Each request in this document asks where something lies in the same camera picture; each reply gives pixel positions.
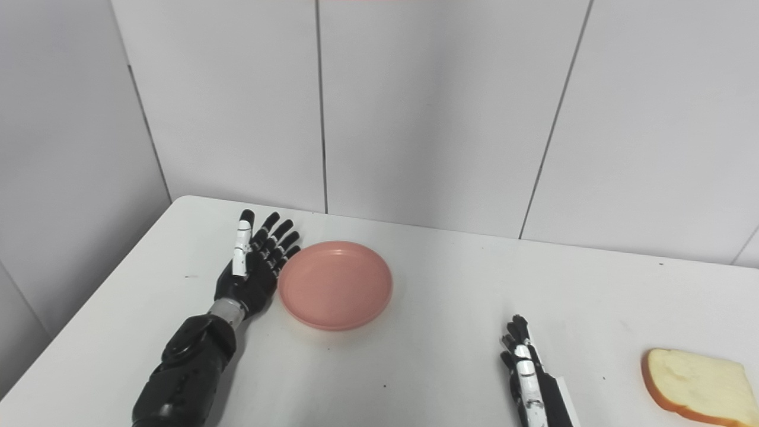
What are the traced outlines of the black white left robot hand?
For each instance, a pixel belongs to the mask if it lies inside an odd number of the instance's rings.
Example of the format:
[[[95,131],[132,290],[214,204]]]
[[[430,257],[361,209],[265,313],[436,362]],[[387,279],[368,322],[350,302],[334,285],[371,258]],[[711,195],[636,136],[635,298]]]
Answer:
[[[283,221],[279,212],[273,212],[258,228],[254,219],[253,211],[242,211],[231,260],[217,279],[213,296],[215,305],[233,304],[243,319],[269,305],[285,265],[301,249],[291,219]]]

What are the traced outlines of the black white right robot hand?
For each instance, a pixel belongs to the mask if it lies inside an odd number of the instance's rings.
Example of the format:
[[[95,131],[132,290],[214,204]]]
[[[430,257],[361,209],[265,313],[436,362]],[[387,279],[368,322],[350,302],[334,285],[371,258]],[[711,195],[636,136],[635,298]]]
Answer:
[[[500,359],[522,426],[580,426],[566,382],[548,373],[526,318],[515,314],[501,337]]]

